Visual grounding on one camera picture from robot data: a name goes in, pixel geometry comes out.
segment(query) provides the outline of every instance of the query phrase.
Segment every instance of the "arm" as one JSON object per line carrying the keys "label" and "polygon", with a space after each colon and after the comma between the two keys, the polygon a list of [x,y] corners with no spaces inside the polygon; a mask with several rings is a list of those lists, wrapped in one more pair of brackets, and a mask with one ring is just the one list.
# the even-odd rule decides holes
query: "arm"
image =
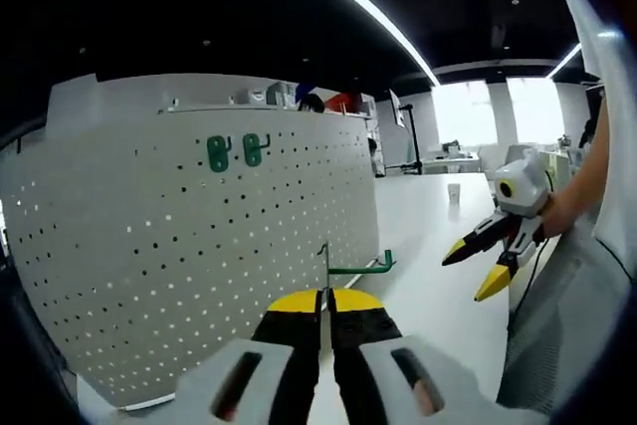
{"label": "arm", "polygon": [[604,99],[597,132],[580,170],[562,191],[551,196],[542,212],[547,238],[564,232],[603,197],[608,172],[608,140],[608,110]]}

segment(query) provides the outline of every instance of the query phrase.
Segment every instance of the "black ceiling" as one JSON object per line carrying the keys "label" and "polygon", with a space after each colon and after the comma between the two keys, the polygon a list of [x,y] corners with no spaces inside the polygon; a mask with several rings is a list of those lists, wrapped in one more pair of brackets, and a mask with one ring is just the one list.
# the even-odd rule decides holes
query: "black ceiling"
{"label": "black ceiling", "polygon": [[[372,1],[433,68],[558,60],[577,42],[564,0]],[[350,0],[3,0],[3,19],[0,136],[46,112],[51,85],[88,73],[100,81],[241,74],[372,94],[392,85],[403,93],[429,88],[413,75],[401,87],[399,80],[418,67]],[[497,81],[509,71],[502,70],[464,71],[441,80]],[[518,68],[525,75],[548,70]],[[573,71],[570,80],[576,81],[581,70],[565,74]]]}

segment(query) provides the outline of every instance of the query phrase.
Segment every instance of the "white pegboard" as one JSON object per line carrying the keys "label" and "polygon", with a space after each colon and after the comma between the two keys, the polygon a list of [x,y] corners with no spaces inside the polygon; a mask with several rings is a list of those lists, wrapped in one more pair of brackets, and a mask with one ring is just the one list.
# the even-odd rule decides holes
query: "white pegboard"
{"label": "white pegboard", "polygon": [[[249,167],[242,138],[265,142]],[[230,136],[214,173],[206,139]],[[113,405],[179,374],[267,306],[378,254],[364,121],[284,110],[193,111],[104,126],[10,158],[0,194],[22,284],[70,369]],[[332,278],[344,285],[351,276]]]}

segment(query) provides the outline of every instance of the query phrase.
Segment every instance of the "white cup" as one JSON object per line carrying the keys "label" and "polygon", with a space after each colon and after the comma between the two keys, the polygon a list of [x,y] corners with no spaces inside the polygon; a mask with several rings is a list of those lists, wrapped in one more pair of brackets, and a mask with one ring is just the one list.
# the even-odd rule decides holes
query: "white cup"
{"label": "white cup", "polygon": [[447,192],[449,193],[449,203],[460,204],[460,183],[449,183]]}

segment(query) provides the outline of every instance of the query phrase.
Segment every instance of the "pegboard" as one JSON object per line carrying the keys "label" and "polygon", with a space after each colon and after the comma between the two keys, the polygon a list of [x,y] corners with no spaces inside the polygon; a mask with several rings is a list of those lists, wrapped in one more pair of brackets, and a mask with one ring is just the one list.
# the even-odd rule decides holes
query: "pegboard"
{"label": "pegboard", "polygon": [[[271,146],[257,167],[242,138]],[[230,136],[214,173],[206,140]],[[169,113],[52,140],[0,171],[9,240],[36,314],[115,406],[177,377],[268,305],[378,254],[364,121],[285,110]],[[351,276],[332,277],[343,286]]]}

